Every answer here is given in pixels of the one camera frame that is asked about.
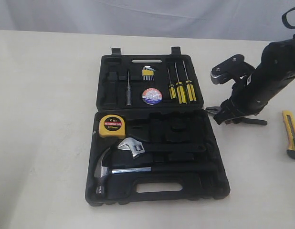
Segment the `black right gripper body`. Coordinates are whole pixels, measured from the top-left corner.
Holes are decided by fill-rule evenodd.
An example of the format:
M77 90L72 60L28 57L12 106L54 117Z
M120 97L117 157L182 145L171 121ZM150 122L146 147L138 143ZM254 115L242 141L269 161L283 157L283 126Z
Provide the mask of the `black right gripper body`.
M231 101L241 112L253 114L260 111L293 80L293 71L257 68L248 78L250 82L235 91Z

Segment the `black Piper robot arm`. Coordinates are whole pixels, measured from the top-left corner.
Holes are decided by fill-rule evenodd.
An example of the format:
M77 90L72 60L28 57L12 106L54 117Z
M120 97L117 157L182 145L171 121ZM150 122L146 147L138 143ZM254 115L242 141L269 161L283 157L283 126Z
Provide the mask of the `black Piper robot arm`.
M231 96L214 115L217 124L259 114L268 102L295 79L295 37L271 42L257 67L236 54L211 70L214 84L234 80Z

